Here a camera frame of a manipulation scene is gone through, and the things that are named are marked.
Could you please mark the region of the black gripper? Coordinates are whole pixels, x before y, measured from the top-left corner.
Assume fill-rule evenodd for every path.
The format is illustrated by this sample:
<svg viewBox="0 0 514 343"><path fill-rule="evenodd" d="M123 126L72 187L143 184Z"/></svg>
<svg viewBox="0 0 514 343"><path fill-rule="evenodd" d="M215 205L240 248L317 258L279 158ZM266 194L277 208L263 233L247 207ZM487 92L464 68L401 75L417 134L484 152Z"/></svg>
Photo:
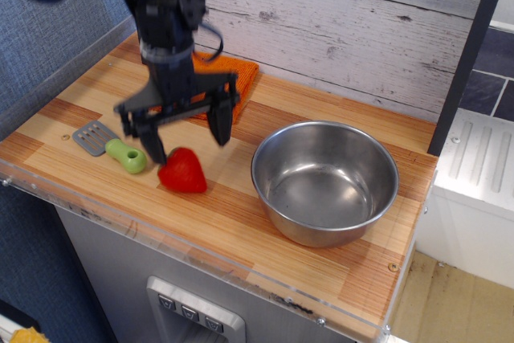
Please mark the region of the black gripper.
<svg viewBox="0 0 514 343"><path fill-rule="evenodd" d="M235 73L200 75L192 72L187 49L173 53L167 49L143 49L142 63L149 70L147 84L136 94L119 103L115 112L120 115L124 134L139 137L152 160L165 165L167 156L157 127L205 113L210 131L220 146L231 136L233 108L240 96L236 90ZM186 65L178 74L178 66Z"/></svg>

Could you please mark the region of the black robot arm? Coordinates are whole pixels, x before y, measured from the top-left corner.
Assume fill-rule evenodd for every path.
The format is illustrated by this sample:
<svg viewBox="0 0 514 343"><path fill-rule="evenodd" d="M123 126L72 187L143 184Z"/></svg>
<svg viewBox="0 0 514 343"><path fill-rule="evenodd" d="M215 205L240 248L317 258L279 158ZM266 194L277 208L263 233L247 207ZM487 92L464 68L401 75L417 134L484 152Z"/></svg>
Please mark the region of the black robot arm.
<svg viewBox="0 0 514 343"><path fill-rule="evenodd" d="M125 0L132 13L147 84L115 107L124 134L141 141L147 154L164 165L160 125L205 113L219 145L230 140L233 109L240 96L237 75L194 70L194 32L205 27L206 0Z"/></svg>

